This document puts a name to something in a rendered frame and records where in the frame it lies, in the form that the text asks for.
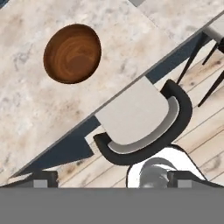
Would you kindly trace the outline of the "brown wooden bowl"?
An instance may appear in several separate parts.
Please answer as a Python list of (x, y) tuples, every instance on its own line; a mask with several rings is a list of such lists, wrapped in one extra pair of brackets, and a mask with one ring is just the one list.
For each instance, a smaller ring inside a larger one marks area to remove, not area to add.
[(93, 75), (102, 56), (101, 41), (93, 28), (70, 24), (58, 30), (47, 43), (44, 69), (63, 84), (76, 84)]

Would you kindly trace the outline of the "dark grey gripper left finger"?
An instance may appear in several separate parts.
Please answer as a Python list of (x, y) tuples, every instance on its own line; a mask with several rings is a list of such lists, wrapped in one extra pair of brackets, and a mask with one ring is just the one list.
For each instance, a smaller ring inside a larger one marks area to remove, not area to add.
[(58, 173), (56, 171), (41, 171), (29, 177), (5, 185), (5, 187), (30, 187), (30, 188), (57, 188)]

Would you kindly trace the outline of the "dark blue dining counter base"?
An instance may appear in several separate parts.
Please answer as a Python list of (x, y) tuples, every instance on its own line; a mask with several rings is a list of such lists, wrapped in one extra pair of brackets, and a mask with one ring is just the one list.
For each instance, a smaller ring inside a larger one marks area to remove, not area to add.
[(71, 163), (83, 158), (92, 157), (94, 153), (88, 146), (85, 136), (100, 126), (100, 123), (95, 118), (95, 114), (142, 77), (147, 78), (153, 84), (158, 82), (190, 56), (201, 35), (202, 31), (197, 31), (194, 33), (190, 38), (164, 56), (159, 62), (146, 70), (139, 77), (135, 78), (121, 91), (82, 119), (55, 143), (39, 153), (35, 158), (31, 159), (18, 171), (14, 172), (11, 177), (15, 178), (20, 175), (37, 172), (54, 166)]

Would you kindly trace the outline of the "white and black round object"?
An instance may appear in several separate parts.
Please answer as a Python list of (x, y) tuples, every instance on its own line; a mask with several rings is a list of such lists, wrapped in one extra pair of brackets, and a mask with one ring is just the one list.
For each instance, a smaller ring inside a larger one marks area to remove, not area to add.
[(129, 167), (126, 176), (127, 188), (165, 189), (169, 182), (168, 172), (187, 171), (206, 180), (188, 154), (175, 144), (164, 147), (155, 155)]

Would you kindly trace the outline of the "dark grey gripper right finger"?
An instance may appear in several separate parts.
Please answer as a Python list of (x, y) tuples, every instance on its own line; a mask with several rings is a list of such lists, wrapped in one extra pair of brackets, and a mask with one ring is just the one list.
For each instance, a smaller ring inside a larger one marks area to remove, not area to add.
[(172, 188), (223, 188), (223, 185), (198, 178), (190, 171), (169, 171), (167, 178), (169, 179), (167, 186)]

